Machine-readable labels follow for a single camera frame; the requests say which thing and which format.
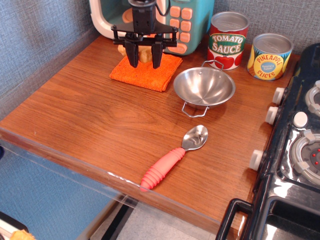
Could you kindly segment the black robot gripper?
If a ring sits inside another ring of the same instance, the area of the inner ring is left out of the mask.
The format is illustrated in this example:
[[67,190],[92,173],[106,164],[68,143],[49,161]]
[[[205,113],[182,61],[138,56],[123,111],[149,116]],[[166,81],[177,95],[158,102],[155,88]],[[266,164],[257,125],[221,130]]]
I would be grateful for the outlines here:
[[177,46],[178,29],[157,20],[156,13],[166,15],[157,4],[133,4],[131,9],[132,22],[111,27],[113,43],[124,45],[129,63],[134,68],[139,62],[139,45],[151,46],[152,65],[157,69],[161,65],[163,50]]

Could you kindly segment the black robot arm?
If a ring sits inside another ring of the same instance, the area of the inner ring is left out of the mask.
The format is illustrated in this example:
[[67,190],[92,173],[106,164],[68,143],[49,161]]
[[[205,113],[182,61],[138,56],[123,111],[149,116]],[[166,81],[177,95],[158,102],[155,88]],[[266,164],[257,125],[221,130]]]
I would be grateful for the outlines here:
[[139,61],[139,47],[151,47],[153,68],[161,65],[163,50],[177,46],[178,28],[157,20],[156,13],[166,16],[169,8],[162,13],[155,0],[130,0],[133,22],[113,25],[113,43],[122,45],[132,67]]

